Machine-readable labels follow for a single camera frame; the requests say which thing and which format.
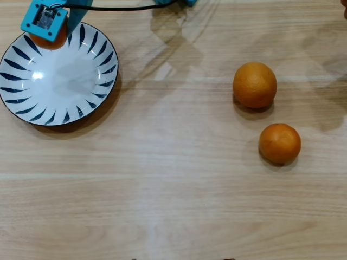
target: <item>wood grain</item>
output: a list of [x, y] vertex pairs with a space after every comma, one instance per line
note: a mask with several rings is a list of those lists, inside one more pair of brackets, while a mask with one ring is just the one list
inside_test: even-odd
[[[29, 2], [0, 0], [2, 53]], [[89, 12], [117, 50], [117, 87], [66, 127], [34, 127], [1, 106], [0, 259], [346, 260], [343, 12], [333, 0]], [[233, 100], [248, 61], [278, 78], [268, 110]], [[258, 154], [275, 122], [303, 141], [285, 167]]]

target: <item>blue plastic bracket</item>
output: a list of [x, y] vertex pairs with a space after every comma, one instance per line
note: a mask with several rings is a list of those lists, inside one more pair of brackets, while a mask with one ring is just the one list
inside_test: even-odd
[[[170, 3], [172, 0], [156, 0], [157, 4], [168, 4]], [[187, 6], [189, 7], [193, 7], [195, 5], [197, 0], [185, 0], [185, 2], [187, 3]]]
[[38, 13], [40, 10], [42, 10], [42, 6], [50, 7], [53, 4], [65, 3], [66, 1], [64, 0], [33, 0], [21, 24], [21, 29], [30, 34], [44, 38], [50, 42], [54, 42], [64, 24], [68, 11], [63, 8], [55, 9], [57, 11], [57, 15], [54, 17], [49, 29], [41, 28], [40, 26], [34, 24], [34, 22], [38, 16]]

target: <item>orange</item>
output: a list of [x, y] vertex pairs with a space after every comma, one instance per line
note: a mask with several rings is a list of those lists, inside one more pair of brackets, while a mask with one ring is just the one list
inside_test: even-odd
[[275, 98], [277, 80], [268, 66], [250, 62], [237, 70], [233, 91], [236, 99], [246, 107], [267, 107]]
[[40, 46], [43, 49], [48, 50], [57, 50], [64, 46], [67, 38], [67, 20], [65, 20], [58, 36], [56, 37], [55, 42], [47, 41], [41, 37], [38, 37], [36, 35], [30, 34], [30, 38], [32, 41], [37, 45]]
[[299, 155], [301, 138], [293, 127], [285, 123], [275, 123], [262, 131], [259, 149], [266, 159], [273, 163], [285, 164]]

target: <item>bowl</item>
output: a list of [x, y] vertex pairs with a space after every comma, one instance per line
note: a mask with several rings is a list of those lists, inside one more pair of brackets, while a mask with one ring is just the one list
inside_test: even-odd
[[0, 63], [0, 97], [16, 117], [58, 126], [86, 117], [109, 96], [118, 76], [117, 53], [98, 29], [80, 23], [58, 50], [42, 49], [27, 33]]

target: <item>blue striped pattern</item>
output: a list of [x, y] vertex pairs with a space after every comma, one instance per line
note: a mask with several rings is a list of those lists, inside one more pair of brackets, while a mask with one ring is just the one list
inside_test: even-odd
[[91, 50], [94, 48], [95, 44], [97, 43], [97, 40], [98, 40], [98, 31], [96, 31], [96, 33], [94, 35], [94, 39], [93, 39], [93, 42], [91, 44], [91, 47], [89, 48], [88, 53], [90, 53]]
[[69, 116], [69, 113], [67, 112], [67, 110], [66, 110], [66, 115], [65, 115], [65, 118], [64, 118], [64, 120], [63, 120], [63, 124], [65, 124], [67, 121], [69, 121], [70, 120], [70, 116]]
[[78, 106], [76, 106], [76, 108], [77, 108], [77, 111], [78, 111], [78, 116], [81, 118], [83, 116], [83, 112], [82, 112], [82, 110]]
[[96, 93], [92, 93], [92, 94], [94, 94], [95, 96], [97, 96], [98, 98], [101, 98], [101, 99], [103, 99], [104, 97], [107, 96], [107, 94], [96, 94]]
[[112, 73], [114, 71], [114, 69], [117, 67], [117, 65], [114, 65], [111, 69], [105, 71], [104, 73], [101, 73], [101, 74], [109, 74], [109, 73]]
[[88, 100], [86, 100], [86, 101], [88, 102], [88, 104], [90, 105], [90, 107], [91, 107], [91, 108], [95, 108], [95, 107], [97, 107], [97, 106], [96, 106], [96, 104], [91, 103], [91, 102], [89, 102]]
[[30, 37], [28, 37], [27, 35], [24, 35], [24, 39], [26, 40], [26, 42], [29, 44], [30, 47], [32, 47], [32, 49], [34, 51], [36, 51], [38, 54], [40, 54], [42, 56], [42, 54], [40, 53], [40, 51], [38, 50], [37, 46], [35, 45], [35, 43], [30, 39]]
[[18, 54], [20, 57], [26, 59], [27, 61], [32, 61], [27, 54], [19, 50], [16, 46], [12, 46], [12, 48], [13, 50], [15, 50], [16, 54]]
[[109, 87], [110, 85], [112, 85], [113, 82], [114, 80], [111, 80], [109, 82], [105, 82], [104, 84], [97, 84], [97, 85], [102, 87]]
[[23, 68], [22, 66], [20, 66], [18, 63], [14, 62], [14, 61], [10, 61], [8, 60], [7, 58], [4, 58], [4, 61], [10, 65], [11, 67], [15, 68], [15, 69], [19, 69], [19, 70], [27, 70], [29, 71], [28, 69], [25, 69]]
[[44, 123], [45, 125], [48, 125], [48, 124], [50, 124], [50, 123], [52, 123], [52, 122], [54, 121], [55, 112], [54, 112], [54, 114], [52, 115], [52, 117], [51, 117], [46, 123]]
[[81, 28], [80, 28], [80, 47], [79, 47], [79, 49], [82, 46], [82, 42], [85, 40], [85, 36], [86, 36], [86, 30], [85, 30], [85, 27], [82, 24]]
[[[106, 57], [108, 51], [107, 49], [107, 43], [108, 40], [105, 40], [105, 37], [102, 36], [102, 34], [99, 34], [99, 32], [97, 30], [92, 30], [93, 34], [92, 35], [86, 35], [86, 32], [89, 34], [90, 30], [88, 28], [88, 30], [86, 31], [86, 26], [81, 24], [80, 28], [79, 28], [79, 41], [77, 41], [78, 38], [76, 38], [76, 41], [74, 41], [74, 43], [72, 43], [72, 36], [74, 35], [74, 37], [78, 37], [78, 30], [77, 33], [73, 33], [68, 37], [67, 40], [67, 45], [69, 48], [76, 48], [75, 50], [72, 49], [72, 51], [77, 51], [82, 47], [82, 44], [84, 44], [84, 42], [90, 44], [89, 48], [88, 48], [88, 52], [87, 54], [89, 54], [90, 52], [92, 52], [93, 54], [95, 54], [96, 51], [98, 51], [98, 54], [96, 54], [96, 56], [93, 59], [99, 59], [98, 60], [98, 65], [97, 67], [101, 67], [105, 65], [105, 68], [103, 69], [103, 72], [100, 73], [99, 71], [99, 77], [100, 75], [104, 75], [104, 74], [111, 74], [113, 73], [116, 68], [118, 67], [117, 63], [117, 58], [113, 59], [115, 51], [112, 48], [113, 51], [110, 50], [110, 53], [108, 54], [108, 56]], [[40, 49], [33, 41], [32, 39], [29, 37], [28, 34], [24, 34], [23, 36], [21, 36], [25, 41], [23, 42], [19, 42], [20, 44], [16, 44], [17, 41], [15, 41], [12, 45], [11, 45], [11, 49], [14, 50], [15, 54], [12, 52], [10, 52], [9, 55], [4, 55], [3, 61], [4, 63], [6, 63], [6, 67], [4, 67], [4, 69], [6, 69], [5, 71], [0, 72], [0, 80], [2, 80], [2, 83], [6, 82], [5, 80], [8, 80], [9, 84], [6, 86], [2, 86], [0, 87], [0, 91], [2, 91], [1, 93], [3, 95], [6, 94], [6, 97], [8, 97], [8, 95], [11, 97], [9, 99], [4, 100], [5, 104], [12, 104], [10, 107], [8, 107], [10, 109], [10, 111], [13, 110], [13, 108], [15, 109], [15, 111], [12, 111], [14, 114], [18, 115], [18, 117], [24, 119], [24, 120], [28, 120], [27, 116], [29, 117], [30, 120], [28, 120], [29, 122], [35, 122], [37, 121], [37, 123], [34, 124], [38, 124], [38, 125], [56, 125], [58, 123], [58, 125], [60, 124], [66, 124], [68, 122], [72, 122], [77, 120], [76, 119], [76, 112], [74, 111], [74, 113], [72, 111], [70, 111], [70, 108], [67, 109], [65, 108], [58, 108], [54, 111], [53, 115], [46, 115], [45, 117], [44, 114], [47, 110], [48, 107], [46, 107], [44, 110], [40, 109], [40, 102], [37, 104], [33, 104], [32, 102], [28, 102], [24, 103], [25, 101], [27, 101], [29, 98], [31, 98], [31, 96], [29, 97], [23, 97], [23, 95], [19, 95], [19, 93], [25, 91], [25, 90], [29, 90], [29, 88], [24, 89], [25, 84], [21, 83], [20, 81], [26, 81], [26, 80], [31, 80], [32, 75], [33, 75], [33, 71], [35, 72], [40, 72], [40, 68], [37, 67], [36, 62], [41, 61], [40, 56], [44, 56], [45, 54], [47, 54], [47, 52], [43, 51], [42, 49]], [[95, 50], [95, 46], [101, 46], [100, 50]], [[108, 77], [108, 80], [99, 80], [97, 83], [99, 82], [105, 82], [105, 83], [101, 83], [101, 84], [97, 84], [97, 86], [101, 86], [101, 87], [110, 87], [114, 84], [115, 78], [116, 78], [116, 74], [112, 74], [106, 76]], [[77, 112], [78, 112], [78, 117], [77, 118], [83, 118], [84, 116], [88, 115], [91, 110], [96, 109], [103, 101], [105, 98], [107, 98], [108, 93], [107, 94], [97, 94], [94, 92], [91, 92], [91, 94], [93, 96], [96, 96], [97, 98], [100, 99], [95, 99], [94, 101], [92, 100], [92, 102], [87, 101], [88, 104], [85, 104], [84, 106], [82, 106], [82, 109], [79, 106], [76, 106]]]
[[108, 57], [103, 61], [103, 63], [100, 64], [99, 66], [108, 64], [108, 62], [112, 59], [113, 53], [114, 53], [114, 52], [111, 52], [111, 53], [109, 54], [109, 56], [108, 56]]
[[13, 100], [6, 100], [5, 102], [6, 103], [9, 103], [9, 104], [20, 104], [20, 103], [23, 103], [25, 100], [28, 100], [30, 97], [27, 97], [26, 99], [13, 99]]
[[22, 92], [22, 91], [28, 90], [30, 88], [27, 88], [27, 89], [0, 88], [0, 89], [3, 90], [3, 91], [6, 91], [6, 92], [10, 92], [10, 93], [18, 93], [18, 92]]
[[3, 73], [3, 72], [0, 72], [0, 75], [2, 75], [5, 79], [12, 80], [12, 81], [27, 80], [27, 79], [22, 79], [21, 77], [13, 76], [11, 74], [7, 74], [7, 73]]
[[32, 119], [30, 119], [30, 122], [33, 122], [33, 121], [36, 121], [37, 119], [40, 119], [43, 116], [43, 114], [46, 111], [46, 109], [47, 109], [47, 107], [40, 114], [38, 114], [37, 116], [35, 116]]
[[16, 114], [27, 114], [27, 113], [29, 113], [31, 110], [33, 110], [36, 106], [37, 106], [37, 104], [36, 104], [35, 106], [33, 106], [33, 107], [28, 108], [28, 109], [18, 111], [18, 112], [16, 112]]
[[101, 47], [99, 53], [97, 54], [97, 56], [95, 56], [94, 59], [96, 59], [96, 58], [99, 57], [102, 53], [104, 53], [104, 51], [106, 50], [106, 46], [107, 46], [107, 40], [104, 42], [104, 44], [102, 45], [102, 47]]

